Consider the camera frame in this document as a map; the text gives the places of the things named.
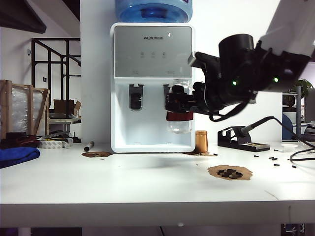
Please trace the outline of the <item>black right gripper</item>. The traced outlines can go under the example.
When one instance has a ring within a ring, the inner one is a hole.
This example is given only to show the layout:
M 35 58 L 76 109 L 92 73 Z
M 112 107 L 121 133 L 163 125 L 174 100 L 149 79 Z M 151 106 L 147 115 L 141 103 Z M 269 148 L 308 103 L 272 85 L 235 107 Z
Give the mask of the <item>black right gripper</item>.
M 182 85 L 173 85 L 172 93 L 165 97 L 165 109 L 173 113 L 192 111 L 203 115 L 219 115 L 220 104 L 216 102 L 216 94 L 203 82 L 193 84 L 193 95 L 188 95 Z

